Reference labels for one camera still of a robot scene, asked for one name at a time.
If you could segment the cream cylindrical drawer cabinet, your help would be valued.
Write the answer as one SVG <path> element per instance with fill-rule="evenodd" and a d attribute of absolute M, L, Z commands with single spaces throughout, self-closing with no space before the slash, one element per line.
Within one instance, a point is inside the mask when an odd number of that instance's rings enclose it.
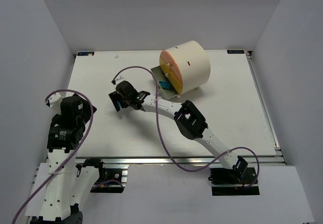
<path fill-rule="evenodd" d="M 182 76 L 182 88 L 175 88 L 178 96 L 205 84 L 210 77 L 209 57 L 202 46 L 194 40 L 162 50 L 160 63 L 175 63 Z"/>

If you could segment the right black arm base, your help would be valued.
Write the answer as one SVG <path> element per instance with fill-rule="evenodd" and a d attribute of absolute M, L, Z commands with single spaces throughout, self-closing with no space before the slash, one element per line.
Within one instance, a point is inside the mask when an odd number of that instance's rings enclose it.
<path fill-rule="evenodd" d="M 241 179 L 236 178 L 228 169 L 212 168 L 208 180 L 211 183 L 212 196 L 258 196 L 258 181 L 248 187 L 255 177 L 256 171 L 253 167 L 248 167 Z"/>

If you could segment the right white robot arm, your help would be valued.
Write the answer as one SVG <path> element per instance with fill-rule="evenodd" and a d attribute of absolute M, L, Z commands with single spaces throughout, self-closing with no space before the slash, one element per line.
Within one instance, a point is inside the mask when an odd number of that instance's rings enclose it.
<path fill-rule="evenodd" d="M 180 133 L 189 140 L 200 143 L 214 157 L 218 158 L 223 168 L 237 179 L 242 179 L 247 167 L 247 161 L 231 151 L 209 128 L 205 117 L 193 104 L 158 99 L 147 91 L 138 92 L 128 81 L 113 80 L 116 90 L 109 97 L 116 109 L 131 107 L 148 113 L 155 113 L 175 121 Z"/>

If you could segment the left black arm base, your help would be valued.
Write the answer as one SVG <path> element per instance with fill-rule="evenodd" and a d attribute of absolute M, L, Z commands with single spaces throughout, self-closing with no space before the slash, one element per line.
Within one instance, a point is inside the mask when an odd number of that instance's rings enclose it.
<path fill-rule="evenodd" d="M 100 158 L 88 158 L 82 167 L 94 167 L 98 170 L 99 177 L 94 182 L 91 193 L 123 193 L 122 169 L 109 168 Z"/>

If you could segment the yellow drawer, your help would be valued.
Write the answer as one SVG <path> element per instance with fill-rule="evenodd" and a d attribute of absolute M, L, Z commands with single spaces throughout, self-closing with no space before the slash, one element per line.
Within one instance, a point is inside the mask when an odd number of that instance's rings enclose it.
<path fill-rule="evenodd" d="M 175 88 L 182 88 L 182 76 L 175 63 L 160 63 L 159 66 Z"/>

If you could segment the long cyan lego brick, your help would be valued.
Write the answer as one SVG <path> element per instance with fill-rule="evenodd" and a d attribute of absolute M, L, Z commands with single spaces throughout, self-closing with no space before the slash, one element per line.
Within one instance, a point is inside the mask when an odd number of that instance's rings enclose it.
<path fill-rule="evenodd" d="M 172 86 L 171 83 L 165 81 L 159 81 L 159 85 L 164 90 L 170 90 Z"/>

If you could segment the grey-green drawer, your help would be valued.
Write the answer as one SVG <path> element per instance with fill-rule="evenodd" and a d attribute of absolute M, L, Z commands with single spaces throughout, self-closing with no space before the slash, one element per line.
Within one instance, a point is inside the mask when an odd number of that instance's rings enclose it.
<path fill-rule="evenodd" d="M 151 71 L 157 79 L 159 94 L 162 98 L 171 99 L 179 95 L 160 66 L 151 68 Z"/>

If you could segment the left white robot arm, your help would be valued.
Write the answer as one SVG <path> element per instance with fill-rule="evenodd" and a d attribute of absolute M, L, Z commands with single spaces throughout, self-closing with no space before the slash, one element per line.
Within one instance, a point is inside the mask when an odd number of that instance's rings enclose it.
<path fill-rule="evenodd" d="M 87 137 L 96 108 L 77 93 L 56 92 L 46 104 L 56 110 L 47 140 L 48 179 L 41 184 L 45 197 L 31 223 L 82 223 L 82 208 L 92 186 L 102 176 L 100 159 L 75 165 L 77 151 Z"/>

